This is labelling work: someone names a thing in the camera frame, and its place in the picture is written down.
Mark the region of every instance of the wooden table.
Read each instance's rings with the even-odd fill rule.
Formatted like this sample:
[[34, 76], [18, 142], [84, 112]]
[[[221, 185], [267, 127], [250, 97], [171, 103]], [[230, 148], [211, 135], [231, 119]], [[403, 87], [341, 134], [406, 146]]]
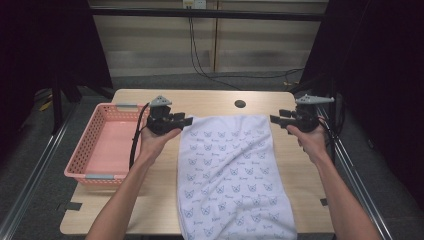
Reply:
[[[198, 90], [132, 90], [116, 92], [114, 103], [147, 103], [163, 95], [170, 99], [172, 112], [185, 112], [198, 117], [264, 114], [278, 115], [279, 109], [294, 110], [294, 97], [283, 92], [198, 91]], [[246, 102], [244, 108], [236, 100]], [[297, 139], [277, 124], [270, 124], [274, 151], [285, 191], [290, 199], [299, 233], [333, 232], [329, 211], [321, 205], [324, 191], [315, 166], [298, 146]], [[178, 235], [181, 233], [177, 214], [177, 158], [180, 137], [165, 146], [150, 168], [139, 192], [129, 234]], [[78, 184], [71, 202], [82, 203], [79, 211], [68, 210], [60, 229], [64, 234], [87, 234], [97, 214], [116, 187]]]

